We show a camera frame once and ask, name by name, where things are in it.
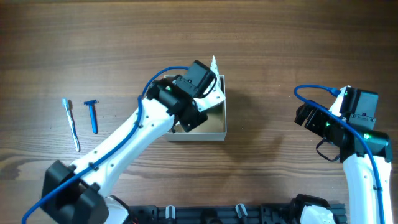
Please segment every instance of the wooden table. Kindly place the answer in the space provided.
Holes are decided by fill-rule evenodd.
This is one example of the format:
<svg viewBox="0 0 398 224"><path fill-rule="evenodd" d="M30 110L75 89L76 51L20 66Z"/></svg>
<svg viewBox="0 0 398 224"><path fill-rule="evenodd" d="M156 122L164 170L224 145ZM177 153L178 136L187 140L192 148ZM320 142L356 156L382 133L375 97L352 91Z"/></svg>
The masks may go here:
<svg viewBox="0 0 398 224"><path fill-rule="evenodd" d="M223 142L153 142L113 194L129 205L289 202L298 193L345 203L339 162L294 123L295 86L352 85L379 93L376 129L398 147L397 4L164 1L0 7L0 223L19 223L40 198L44 172L91 151L137 108L157 71L210 65L226 75ZM321 90L302 92L330 106ZM81 143L73 147L63 97ZM97 99L97 135L86 100ZM322 146L328 156L337 147ZM398 221L398 171L391 174ZM35 212L29 223L52 223Z"/></svg>

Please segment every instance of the open cardboard box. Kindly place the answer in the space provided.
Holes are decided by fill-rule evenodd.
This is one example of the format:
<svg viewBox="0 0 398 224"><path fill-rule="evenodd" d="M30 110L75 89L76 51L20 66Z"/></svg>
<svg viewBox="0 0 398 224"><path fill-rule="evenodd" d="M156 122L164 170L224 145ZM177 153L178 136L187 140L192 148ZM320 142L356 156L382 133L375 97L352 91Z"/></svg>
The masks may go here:
<svg viewBox="0 0 398 224"><path fill-rule="evenodd" d="M221 89L225 95L224 75L220 75ZM164 136L168 141L224 141L226 136L226 99L221 104L207 110L207 121L186 133L176 125L175 133L168 131Z"/></svg>

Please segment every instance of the green light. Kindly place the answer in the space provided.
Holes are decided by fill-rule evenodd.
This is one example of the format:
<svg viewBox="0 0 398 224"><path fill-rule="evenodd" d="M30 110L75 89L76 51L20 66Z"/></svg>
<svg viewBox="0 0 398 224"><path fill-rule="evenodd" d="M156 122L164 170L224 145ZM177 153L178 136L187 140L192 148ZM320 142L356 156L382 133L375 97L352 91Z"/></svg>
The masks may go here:
<svg viewBox="0 0 398 224"><path fill-rule="evenodd" d="M366 133L364 133L364 134L363 134L363 138L365 138L365 139L369 139L369 138L371 138L371 135L370 135L370 134L366 134Z"/></svg>

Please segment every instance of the wooden tabletop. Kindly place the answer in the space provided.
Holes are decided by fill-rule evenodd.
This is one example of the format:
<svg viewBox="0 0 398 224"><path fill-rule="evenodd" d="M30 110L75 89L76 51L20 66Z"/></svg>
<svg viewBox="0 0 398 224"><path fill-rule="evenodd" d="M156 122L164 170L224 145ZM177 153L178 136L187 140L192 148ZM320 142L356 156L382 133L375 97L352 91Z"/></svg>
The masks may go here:
<svg viewBox="0 0 398 224"><path fill-rule="evenodd" d="M216 56L225 75L223 142L153 142L120 176L128 205L287 203L297 194L345 203L339 162L294 123L295 86L379 93L376 130L392 139L391 201L398 221L396 3L163 1L0 6L0 223L20 223L46 168L101 143L137 108L148 79ZM327 107L321 90L302 93ZM72 101L81 152L61 99ZM98 134L84 101L97 99ZM328 156L338 148L322 146ZM29 223L52 223L42 211Z"/></svg>

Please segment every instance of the toothbrush head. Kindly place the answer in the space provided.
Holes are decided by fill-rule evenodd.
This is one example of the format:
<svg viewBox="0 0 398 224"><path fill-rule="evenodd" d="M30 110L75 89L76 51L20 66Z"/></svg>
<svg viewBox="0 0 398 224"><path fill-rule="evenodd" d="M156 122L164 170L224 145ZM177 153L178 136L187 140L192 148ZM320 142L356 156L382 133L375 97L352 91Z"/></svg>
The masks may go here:
<svg viewBox="0 0 398 224"><path fill-rule="evenodd" d="M62 99L62 105L64 108L66 108L67 110L69 110L69 102L68 99L64 98Z"/></svg>

